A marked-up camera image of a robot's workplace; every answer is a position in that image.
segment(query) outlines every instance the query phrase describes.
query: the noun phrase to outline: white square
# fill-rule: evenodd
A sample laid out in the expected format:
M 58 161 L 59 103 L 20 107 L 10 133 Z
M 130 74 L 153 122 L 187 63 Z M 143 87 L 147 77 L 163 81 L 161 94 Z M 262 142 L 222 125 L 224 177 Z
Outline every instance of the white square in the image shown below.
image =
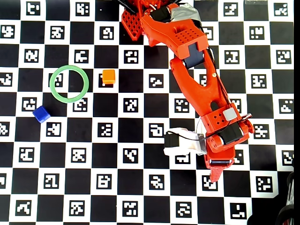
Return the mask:
M 0 92 L 17 92 L 19 68 L 0 67 Z
M 21 35 L 20 20 L 0 20 L 0 34 L 4 38 L 0 38 L 0 44 L 19 44 Z
M 53 74 L 58 68 L 44 68 L 43 71 L 43 92 L 51 93 L 49 87 L 49 75 Z M 69 88 L 69 70 L 64 70 L 57 75 L 55 79 L 55 89 L 58 93 L 68 93 Z
M 201 24 L 202 24 L 203 31 L 207 36 L 208 44 L 219 45 L 219 22 L 202 21 Z
M 34 117 L 33 111 L 42 104 L 42 92 L 17 92 L 15 115 L 17 117 Z
M 19 44 L 19 68 L 44 68 L 44 61 L 44 44 Z
M 144 143 L 163 144 L 165 142 L 164 134 L 169 128 L 170 128 L 169 118 L 144 118 L 143 120 Z
M 294 104 L 294 94 L 273 94 L 273 107 L 274 107 L 274 119 L 276 120 L 293 120 L 294 113 L 282 113 L 292 112 L 288 105 L 279 105 L 279 100 L 285 99 L 285 103 Z
M 284 154 L 284 151 L 286 151 L 286 159 L 282 159 L 282 155 Z M 293 156 L 289 154 L 287 151 L 294 151 L 294 145 L 291 144 L 277 144 L 276 145 L 276 162 L 277 162 L 277 171 L 294 171 L 294 168 L 292 166 L 292 159 Z
M 118 118 L 114 117 L 93 117 L 92 122 L 92 142 L 93 143 L 117 143 L 118 142 Z M 112 136 L 107 137 L 105 135 L 101 136 L 98 134 L 98 123 L 112 124 L 112 131 L 110 130 Z
M 0 195 L 10 195 L 13 182 L 13 168 L 0 168 L 1 173 L 6 175 L 5 177 L 0 175 Z
M 239 57 L 232 55 L 239 52 Z M 225 54 L 229 54 L 232 60 L 239 60 L 238 64 L 225 64 Z M 244 45 L 220 45 L 219 46 L 220 69 L 245 69 L 245 46 Z
M 169 69 L 144 69 L 143 72 L 144 93 L 169 93 Z
M 69 92 L 68 98 L 78 96 L 78 92 Z M 93 117 L 93 99 L 94 95 L 91 92 L 86 93 L 82 99 L 67 104 L 67 116 L 71 118 L 92 118 Z
M 94 45 L 69 45 L 69 65 L 82 69 L 93 69 L 94 52 Z
M 271 69 L 246 69 L 245 74 L 247 94 L 273 93 Z
M 118 143 L 118 169 L 143 169 L 143 168 L 144 168 L 144 144 L 143 143 Z
M 169 94 L 169 118 L 195 118 L 195 109 L 182 93 Z
M 40 151 L 40 142 L 15 142 L 13 167 L 39 168 Z
M 270 22 L 244 21 L 244 41 L 245 45 L 270 45 Z
M 89 6 L 82 6 L 81 3 L 89 3 Z M 93 22 L 95 21 L 95 1 L 93 0 L 80 0 L 80 1 L 70 1 L 70 21 L 83 21 L 83 22 Z
M 119 69 L 144 69 L 144 46 L 119 45 Z
M 272 69 L 294 69 L 294 45 L 271 45 L 271 68 Z M 278 60 L 285 61 L 291 60 L 290 64 L 279 64 L 277 62 L 277 52 L 284 52 L 286 59 L 280 58 Z
M 102 39 L 100 39 L 100 27 L 106 27 Z M 119 45 L 119 29 L 119 22 L 95 21 L 94 45 Z
M 90 169 L 92 167 L 92 143 L 66 142 L 65 167 L 70 169 Z
M 137 217 L 123 216 L 123 202 L 137 202 Z M 128 214 L 134 214 L 130 211 L 131 205 L 126 205 Z M 144 197 L 143 195 L 117 195 L 117 222 L 118 223 L 142 223 L 144 222 Z
M 14 142 L 15 141 L 15 117 L 1 116 L 0 117 L 0 142 Z
M 164 182 L 157 176 L 163 175 Z M 144 169 L 143 194 L 147 196 L 170 196 L 170 170 Z
M 247 218 L 231 219 L 230 203 L 245 203 Z M 225 213 L 225 224 L 247 225 L 247 220 L 252 215 L 252 200 L 251 200 L 251 198 L 224 197 L 224 213 Z
M 25 0 L 21 1 L 21 20 L 22 21 L 44 21 L 46 20 L 46 0 Z
M 118 169 L 92 168 L 90 172 L 91 195 L 117 195 Z
M 287 11 L 285 8 L 282 8 L 280 16 L 275 15 L 274 4 L 275 3 L 286 3 Z M 269 10 L 269 21 L 271 22 L 294 22 L 294 1 L 290 0 L 272 0 L 268 1 L 268 10 Z
M 45 21 L 45 44 L 46 45 L 69 45 L 70 44 L 70 21 Z
M 16 216 L 17 211 L 16 201 L 18 200 L 30 200 L 31 210 L 28 211 L 30 216 Z M 36 222 L 37 220 L 37 208 L 38 208 L 38 195 L 11 195 L 10 207 L 9 207 L 9 221 L 10 222 Z
M 254 129 L 255 125 L 261 125 L 261 124 L 267 124 L 269 125 L 269 139 L 254 139 L 254 135 L 259 135 L 259 134 L 249 134 L 250 138 L 248 139 L 249 144 L 271 144 L 275 145 L 276 144 L 276 139 L 275 139 L 275 124 L 274 124 L 274 119 L 249 119 L 249 121 L 253 124 Z
M 70 201 L 75 203 L 82 203 L 84 201 L 84 210 L 83 205 L 78 205 L 77 209 L 72 211 L 73 214 L 76 214 L 80 210 L 83 210 L 84 216 L 70 216 Z M 64 212 L 63 212 L 63 222 L 89 222 L 90 221 L 90 195 L 64 195 Z
M 232 3 L 228 13 L 224 16 L 224 3 Z M 219 22 L 242 22 L 244 21 L 244 0 L 220 0 L 218 2 L 218 21 Z
M 176 210 L 176 202 L 180 203 L 190 203 L 192 209 L 188 209 L 186 207 L 186 213 L 189 211 L 189 215 L 191 214 L 191 218 L 184 217 L 176 217 L 178 215 L 178 211 Z M 189 223 L 189 224 L 197 224 L 198 223 L 198 202 L 197 196 L 170 196 L 170 215 L 171 215 L 171 223 Z
M 144 94 L 143 93 L 122 93 L 118 95 L 118 117 L 143 118 L 144 117 Z
M 65 176 L 65 168 L 39 168 L 37 194 L 63 195 L 65 193 Z
M 94 69 L 94 80 L 93 80 L 93 93 L 118 93 L 119 92 L 119 69 L 114 69 L 116 82 L 111 87 L 105 86 L 99 79 L 102 79 L 102 72 L 105 69 Z
M 196 170 L 197 196 L 224 197 L 223 173 L 221 174 L 219 180 L 214 183 L 211 183 L 207 176 L 210 176 L 210 170 Z
M 257 192 L 256 191 L 256 177 L 267 176 L 272 178 L 272 189 L 273 192 Z M 278 195 L 278 178 L 277 171 L 250 171 L 250 186 L 251 186 L 251 197 L 252 198 L 274 198 Z
M 47 130 L 47 123 L 55 123 L 50 127 L 52 130 Z M 50 117 L 41 124 L 41 142 L 54 142 L 54 143 L 64 143 L 67 141 L 67 117 Z M 60 130 L 60 136 L 49 136 L 53 134 L 58 134 Z

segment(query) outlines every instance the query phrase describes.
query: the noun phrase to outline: checkerboard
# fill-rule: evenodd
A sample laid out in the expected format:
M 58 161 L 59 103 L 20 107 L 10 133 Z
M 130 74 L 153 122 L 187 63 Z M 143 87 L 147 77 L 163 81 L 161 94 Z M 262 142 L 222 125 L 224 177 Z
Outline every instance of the checkerboard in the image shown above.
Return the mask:
M 0 0 L 0 225 L 273 224 L 293 170 L 293 1 L 182 2 L 200 13 L 229 97 L 253 115 L 234 165 L 211 183 L 203 156 L 164 155 L 163 133 L 194 131 L 199 116 L 171 73 L 174 54 L 131 41 L 117 2 Z M 90 81 L 72 104 L 49 88 L 67 64 Z M 115 69 L 114 85 L 103 69 Z M 189 74 L 205 86 L 202 65 Z M 64 71 L 55 86 L 71 98 L 83 82 Z M 51 118 L 39 124 L 41 105 Z

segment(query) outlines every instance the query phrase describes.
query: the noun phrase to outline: gray tape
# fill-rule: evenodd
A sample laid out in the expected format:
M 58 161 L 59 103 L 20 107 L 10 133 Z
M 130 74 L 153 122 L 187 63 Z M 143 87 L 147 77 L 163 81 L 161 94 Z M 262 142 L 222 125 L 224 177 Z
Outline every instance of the gray tape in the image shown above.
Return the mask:
M 180 7 L 173 8 L 171 10 L 171 21 L 181 21 L 181 20 L 197 20 L 201 22 L 198 10 L 192 7 L 190 4 L 186 3 Z

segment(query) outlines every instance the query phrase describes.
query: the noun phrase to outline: black object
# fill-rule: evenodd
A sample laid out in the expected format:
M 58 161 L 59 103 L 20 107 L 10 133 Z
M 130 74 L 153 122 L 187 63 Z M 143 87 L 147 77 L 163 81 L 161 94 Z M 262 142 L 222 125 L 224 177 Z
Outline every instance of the black object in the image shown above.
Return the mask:
M 198 51 L 196 43 L 189 45 L 188 51 L 189 57 L 183 60 L 187 69 L 204 62 L 204 54 L 202 51 Z
M 169 13 L 169 10 L 166 6 L 163 6 L 157 10 L 154 10 L 150 13 L 150 16 L 158 22 L 170 22 L 171 21 L 171 15 Z
M 224 130 L 218 133 L 224 141 L 224 144 L 230 144 L 243 137 L 240 126 L 237 122 L 228 125 Z

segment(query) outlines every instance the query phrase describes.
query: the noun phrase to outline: black square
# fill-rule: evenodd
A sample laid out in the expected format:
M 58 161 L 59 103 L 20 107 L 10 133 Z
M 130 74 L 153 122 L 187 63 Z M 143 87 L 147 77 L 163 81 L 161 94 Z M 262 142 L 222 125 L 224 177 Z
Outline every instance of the black square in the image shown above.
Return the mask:
M 96 21 L 119 21 L 119 3 L 114 1 L 96 1 Z
M 118 68 L 118 66 L 119 47 L 117 45 L 95 45 L 94 68 Z
M 39 195 L 37 221 L 62 221 L 63 204 L 63 195 Z
M 0 221 L 8 222 L 10 195 L 0 195 L 0 203 Z
M 118 126 L 119 126 L 118 142 L 121 143 L 142 143 L 143 142 L 143 119 L 119 118 Z
M 220 78 L 228 93 L 246 93 L 246 75 L 244 69 L 221 69 Z
M 269 45 L 246 45 L 246 69 L 271 69 Z
M 294 70 L 272 70 L 273 93 L 294 93 Z
M 143 70 L 119 69 L 119 92 L 142 93 Z
M 43 44 L 44 39 L 44 21 L 21 21 L 21 44 Z
M 171 195 L 196 196 L 196 170 L 170 170 Z
M 66 169 L 66 195 L 90 194 L 90 169 Z
M 0 107 L 1 116 L 15 116 L 16 97 L 16 93 L 13 92 L 0 93 L 1 104 L 5 105 Z
M 260 1 L 259 4 L 244 2 L 244 20 L 245 21 L 268 21 L 269 20 L 268 3 Z
M 294 120 L 275 120 L 276 144 L 294 144 Z
M 275 145 L 249 145 L 250 170 L 276 171 Z
M 120 22 L 120 31 L 119 31 L 119 44 L 120 45 L 143 45 L 144 44 L 144 36 L 140 35 L 136 41 L 133 41 L 123 24 Z
M 43 69 L 19 69 L 18 91 L 43 90 Z
M 46 0 L 46 20 L 70 20 L 70 1 Z
M 225 224 L 223 198 L 197 197 L 197 200 L 199 224 Z
M 0 44 L 0 67 L 18 67 L 19 45 Z
M 118 195 L 142 195 L 143 170 L 118 169 Z
M 219 43 L 220 45 L 243 45 L 244 23 L 219 22 Z
M 225 197 L 251 197 L 249 171 L 223 171 Z
M 274 117 L 273 96 L 247 94 L 247 111 L 251 112 L 254 119 L 272 119 Z
M 169 95 L 144 94 L 144 116 L 169 117 Z
M 41 124 L 34 117 L 17 117 L 15 121 L 16 142 L 39 142 Z
M 117 196 L 92 195 L 90 199 L 91 222 L 116 222 Z
M 65 143 L 41 143 L 40 167 L 65 167 Z
M 201 21 L 218 21 L 218 0 L 194 1 Z
M 271 45 L 293 45 L 293 22 L 270 22 Z
M 70 44 L 93 45 L 94 22 L 71 22 Z
M 13 142 L 0 142 L 0 167 L 13 167 Z
M 83 69 L 89 79 L 88 92 L 93 92 L 93 69 Z M 75 71 L 69 72 L 69 92 L 81 92 L 83 89 L 83 78 Z
M 169 169 L 169 157 L 164 154 L 164 144 L 144 144 L 145 169 Z
M 68 63 L 68 45 L 45 45 L 45 68 L 59 68 Z
M 94 93 L 93 117 L 118 117 L 118 94 Z
M 19 20 L 21 3 L 19 0 L 2 0 L 0 2 L 0 20 Z
M 92 168 L 117 168 L 117 144 L 93 143 Z
M 170 222 L 170 197 L 145 196 L 144 197 L 144 222 L 169 223 Z
M 167 46 L 144 46 L 144 67 L 145 68 L 169 68 Z
M 67 142 L 91 142 L 92 119 L 91 118 L 68 118 L 67 119 Z
M 38 169 L 13 169 L 12 194 L 37 194 Z

